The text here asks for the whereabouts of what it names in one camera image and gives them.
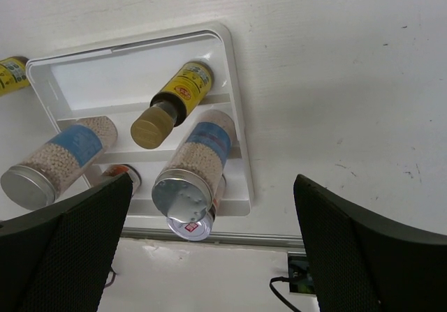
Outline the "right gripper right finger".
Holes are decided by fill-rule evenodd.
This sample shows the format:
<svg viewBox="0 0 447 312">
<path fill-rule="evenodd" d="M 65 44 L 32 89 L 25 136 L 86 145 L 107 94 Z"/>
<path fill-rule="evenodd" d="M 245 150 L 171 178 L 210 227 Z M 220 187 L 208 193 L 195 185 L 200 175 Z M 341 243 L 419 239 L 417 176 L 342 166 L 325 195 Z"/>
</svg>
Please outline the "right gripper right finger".
<svg viewBox="0 0 447 312">
<path fill-rule="evenodd" d="M 445 311 L 446 236 L 399 223 L 299 174 L 295 208 L 321 311 Z"/>
</svg>

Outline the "tall peppercorn jar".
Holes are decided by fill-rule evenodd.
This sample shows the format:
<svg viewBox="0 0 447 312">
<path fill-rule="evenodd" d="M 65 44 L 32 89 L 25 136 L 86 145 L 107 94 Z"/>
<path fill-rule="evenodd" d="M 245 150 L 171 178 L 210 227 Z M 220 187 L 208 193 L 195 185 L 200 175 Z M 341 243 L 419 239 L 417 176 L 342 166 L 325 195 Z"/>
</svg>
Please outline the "tall peppercorn jar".
<svg viewBox="0 0 447 312">
<path fill-rule="evenodd" d="M 198 115 L 154 182 L 156 208 L 181 223 L 202 220 L 236 139 L 235 123 L 225 112 L 207 110 Z"/>
<path fill-rule="evenodd" d="M 1 176 L 4 193 L 17 205 L 37 210 L 53 204 L 117 141 L 106 117 L 77 120 Z"/>
</svg>

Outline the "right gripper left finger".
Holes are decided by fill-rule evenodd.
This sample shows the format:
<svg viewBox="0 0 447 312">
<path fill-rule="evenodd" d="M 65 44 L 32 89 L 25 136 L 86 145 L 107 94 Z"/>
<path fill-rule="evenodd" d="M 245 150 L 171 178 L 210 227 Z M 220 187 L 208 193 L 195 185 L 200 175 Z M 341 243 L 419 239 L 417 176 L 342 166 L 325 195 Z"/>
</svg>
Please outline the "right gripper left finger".
<svg viewBox="0 0 447 312">
<path fill-rule="evenodd" d="M 121 174 L 1 222 L 1 310 L 96 311 L 132 190 Z"/>
</svg>

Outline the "yellow sauce bottle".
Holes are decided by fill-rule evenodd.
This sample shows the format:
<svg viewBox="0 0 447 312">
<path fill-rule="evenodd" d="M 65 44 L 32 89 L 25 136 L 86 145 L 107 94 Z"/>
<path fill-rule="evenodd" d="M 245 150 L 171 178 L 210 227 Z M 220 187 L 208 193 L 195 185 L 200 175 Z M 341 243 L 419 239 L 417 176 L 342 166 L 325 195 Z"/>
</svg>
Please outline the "yellow sauce bottle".
<svg viewBox="0 0 447 312">
<path fill-rule="evenodd" d="M 14 56 L 0 61 L 1 96 L 23 89 L 30 85 L 26 75 L 28 59 L 22 56 Z"/>
<path fill-rule="evenodd" d="M 214 73 L 204 62 L 189 61 L 157 92 L 131 125 L 133 141 L 156 149 L 181 125 L 213 86 Z"/>
</svg>

